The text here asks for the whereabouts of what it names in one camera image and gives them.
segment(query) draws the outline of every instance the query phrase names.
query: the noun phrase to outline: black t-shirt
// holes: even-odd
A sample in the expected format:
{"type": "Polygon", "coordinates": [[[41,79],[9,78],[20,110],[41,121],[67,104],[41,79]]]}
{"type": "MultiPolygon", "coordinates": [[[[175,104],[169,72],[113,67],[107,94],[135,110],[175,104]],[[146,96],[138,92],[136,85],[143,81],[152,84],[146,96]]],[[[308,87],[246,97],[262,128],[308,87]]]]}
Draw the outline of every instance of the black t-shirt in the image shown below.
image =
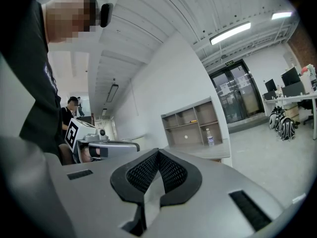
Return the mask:
{"type": "Polygon", "coordinates": [[[32,0],[13,37],[13,45],[3,56],[14,74],[35,99],[20,137],[36,143],[44,152],[60,157],[60,97],[48,60],[41,4],[32,0]]]}
{"type": "MultiPolygon", "coordinates": [[[[61,108],[61,116],[63,119],[63,124],[68,126],[70,123],[70,120],[73,118],[71,111],[67,107],[61,108]]],[[[62,131],[63,138],[65,138],[66,132],[67,132],[67,130],[62,131]]]]}

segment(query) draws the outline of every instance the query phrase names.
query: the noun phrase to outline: black headset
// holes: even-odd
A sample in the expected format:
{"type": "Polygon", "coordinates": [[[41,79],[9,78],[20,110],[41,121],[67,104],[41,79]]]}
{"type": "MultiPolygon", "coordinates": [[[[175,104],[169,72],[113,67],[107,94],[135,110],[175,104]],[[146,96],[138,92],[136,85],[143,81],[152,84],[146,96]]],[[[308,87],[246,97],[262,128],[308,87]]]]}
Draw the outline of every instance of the black headset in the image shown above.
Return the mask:
{"type": "Polygon", "coordinates": [[[101,11],[100,11],[100,26],[102,28],[104,28],[104,27],[109,25],[109,23],[111,21],[112,9],[113,9],[113,4],[111,4],[111,3],[105,3],[101,7],[101,11]]]}

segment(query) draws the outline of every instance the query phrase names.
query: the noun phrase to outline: double door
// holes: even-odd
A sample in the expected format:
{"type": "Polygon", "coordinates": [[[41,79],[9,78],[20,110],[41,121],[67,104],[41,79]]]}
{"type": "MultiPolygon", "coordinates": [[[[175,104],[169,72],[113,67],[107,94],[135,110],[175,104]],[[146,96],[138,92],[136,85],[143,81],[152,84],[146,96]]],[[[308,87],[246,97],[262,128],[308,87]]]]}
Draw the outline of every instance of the double door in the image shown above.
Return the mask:
{"type": "Polygon", "coordinates": [[[243,62],[212,75],[227,123],[236,122],[264,111],[259,91],[243,62]]]}

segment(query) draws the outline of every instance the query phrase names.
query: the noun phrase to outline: lit ceiling lamp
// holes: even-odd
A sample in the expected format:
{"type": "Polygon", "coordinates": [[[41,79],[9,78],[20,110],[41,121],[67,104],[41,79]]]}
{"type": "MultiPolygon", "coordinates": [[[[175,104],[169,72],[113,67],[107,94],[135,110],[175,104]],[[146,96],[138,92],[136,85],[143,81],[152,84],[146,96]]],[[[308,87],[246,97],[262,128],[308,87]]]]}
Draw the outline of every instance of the lit ceiling lamp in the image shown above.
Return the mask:
{"type": "Polygon", "coordinates": [[[237,33],[244,31],[244,30],[250,29],[250,27],[251,27],[250,22],[243,23],[242,25],[236,26],[236,27],[224,32],[224,33],[217,35],[216,37],[212,37],[209,40],[210,40],[212,45],[215,45],[216,43],[221,42],[224,39],[231,37],[232,35],[235,35],[237,33]]]}
{"type": "Polygon", "coordinates": [[[106,115],[106,112],[107,112],[107,109],[103,109],[103,112],[102,112],[103,117],[106,115]]]}
{"type": "Polygon", "coordinates": [[[117,92],[119,86],[114,82],[110,88],[110,91],[108,93],[107,102],[111,102],[113,100],[113,97],[115,93],[117,92]]]}
{"type": "Polygon", "coordinates": [[[278,19],[278,18],[287,18],[292,16],[292,12],[288,11],[288,12],[278,12],[278,13],[274,13],[272,15],[272,19],[278,19]]]}

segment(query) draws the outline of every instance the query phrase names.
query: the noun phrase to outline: fluorescent light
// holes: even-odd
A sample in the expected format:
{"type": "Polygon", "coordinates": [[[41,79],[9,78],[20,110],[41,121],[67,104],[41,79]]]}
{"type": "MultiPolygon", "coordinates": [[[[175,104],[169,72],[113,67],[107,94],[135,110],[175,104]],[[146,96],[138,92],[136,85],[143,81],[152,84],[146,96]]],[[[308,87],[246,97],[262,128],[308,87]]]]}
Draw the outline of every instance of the fluorescent light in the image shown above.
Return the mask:
{"type": "Polygon", "coordinates": [[[119,86],[116,84],[113,84],[110,88],[110,91],[108,93],[108,97],[107,97],[107,102],[111,102],[113,100],[113,97],[115,95],[115,93],[117,92],[119,86]]]}
{"type": "Polygon", "coordinates": [[[244,30],[247,30],[251,27],[251,23],[250,22],[247,22],[247,23],[244,23],[243,25],[239,25],[229,31],[226,31],[220,35],[218,35],[217,37],[214,37],[213,39],[210,38],[210,42],[212,45],[215,45],[216,43],[218,42],[221,42],[223,41],[224,39],[227,39],[229,37],[231,37],[232,35],[235,35],[237,33],[240,33],[244,30]]]}
{"type": "Polygon", "coordinates": [[[279,13],[274,13],[272,15],[272,19],[278,19],[278,18],[287,18],[287,17],[290,17],[292,16],[292,12],[289,11],[289,12],[279,12],[279,13]]]}

